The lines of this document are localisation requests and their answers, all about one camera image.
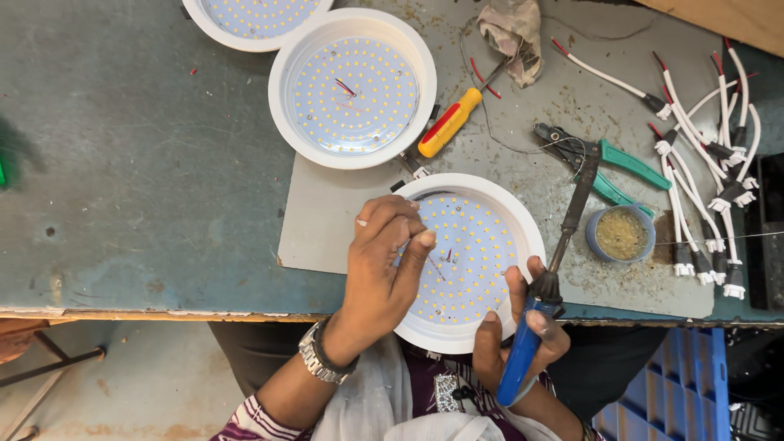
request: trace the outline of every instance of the white round light housing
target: white round light housing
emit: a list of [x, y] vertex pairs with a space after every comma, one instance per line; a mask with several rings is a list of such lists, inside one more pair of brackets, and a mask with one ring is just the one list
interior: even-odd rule
[[416, 300], [395, 332], [433, 352], [470, 353], [481, 320], [496, 311], [503, 338], [514, 333], [506, 269], [517, 265], [530, 282], [528, 257], [545, 261], [542, 236], [523, 204], [489, 180], [459, 173], [414, 180], [395, 194], [419, 201], [419, 215], [437, 237]]
[[427, 124], [435, 95], [425, 42], [374, 9], [309, 20], [270, 73], [270, 110], [281, 135], [309, 160], [336, 169], [364, 169], [400, 154]]
[[333, 0], [183, 0], [193, 21], [218, 43], [246, 52], [278, 50]]

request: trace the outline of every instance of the hand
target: hand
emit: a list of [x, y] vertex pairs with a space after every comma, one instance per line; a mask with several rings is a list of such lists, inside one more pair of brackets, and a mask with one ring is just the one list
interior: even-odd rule
[[[333, 363], [348, 365], [392, 332], [414, 303], [435, 231], [419, 218], [419, 203], [397, 195], [369, 200], [354, 219], [342, 308], [329, 320], [322, 345]], [[364, 227], [356, 220], [368, 224]], [[397, 251], [409, 239], [398, 267]]]
[[[534, 279], [545, 271], [542, 261], [537, 256], [529, 257], [526, 266]], [[512, 318], [515, 323], [519, 323], [525, 305], [528, 282], [517, 266], [509, 267], [506, 270], [505, 278], [506, 284], [509, 286]], [[528, 311], [525, 322], [528, 324], [528, 328], [542, 338], [542, 344], [534, 354], [523, 384], [526, 384], [535, 375], [539, 375], [547, 365], [565, 354], [569, 350], [570, 343], [566, 332], [548, 315], [539, 311]], [[501, 320], [494, 311], [490, 311], [477, 329], [474, 339], [473, 365], [479, 381], [493, 393], [501, 382], [509, 352], [508, 348], [501, 349]]]

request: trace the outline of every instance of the pliers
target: pliers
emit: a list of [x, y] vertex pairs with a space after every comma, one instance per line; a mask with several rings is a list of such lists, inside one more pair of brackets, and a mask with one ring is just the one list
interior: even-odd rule
[[[551, 127], [543, 123], [536, 124], [534, 132], [549, 144], [544, 147], [545, 150], [572, 164], [575, 170], [580, 170], [588, 155], [601, 155], [601, 161], [632, 173], [653, 188], [669, 190], [673, 186], [667, 178], [652, 169], [648, 164], [618, 148], [612, 147], [605, 139], [599, 140], [598, 143], [582, 140], [566, 133], [561, 127]], [[601, 172], [598, 172], [596, 175], [596, 180], [593, 182], [593, 190], [612, 205], [631, 205], [635, 203], [634, 199], [620, 191]], [[643, 210], [649, 217], [653, 218], [653, 212], [650, 209], [641, 206], [640, 210]]]

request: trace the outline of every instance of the blue soldering iron handle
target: blue soldering iron handle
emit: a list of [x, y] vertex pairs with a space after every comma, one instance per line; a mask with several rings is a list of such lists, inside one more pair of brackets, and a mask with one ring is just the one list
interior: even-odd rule
[[534, 300], [532, 296], [525, 299], [525, 307], [520, 315], [520, 322], [517, 324], [512, 351], [506, 360], [501, 384], [498, 386], [498, 391], [495, 394], [495, 398], [500, 405], [511, 406], [514, 404], [514, 397], [517, 396], [517, 392], [520, 390], [523, 377], [525, 377], [525, 373], [528, 372], [528, 368], [531, 366], [531, 361], [534, 359], [536, 350], [539, 349], [539, 344], [542, 343], [542, 339], [528, 328], [525, 322], [525, 313], [535, 309], [543, 314], [552, 316], [556, 308], [556, 304], [542, 303]]

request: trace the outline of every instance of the blue plastic crate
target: blue plastic crate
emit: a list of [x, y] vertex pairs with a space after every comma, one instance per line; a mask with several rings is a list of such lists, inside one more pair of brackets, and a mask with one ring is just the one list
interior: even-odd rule
[[674, 328], [593, 426], [613, 441], [729, 441], [728, 406], [724, 330]]

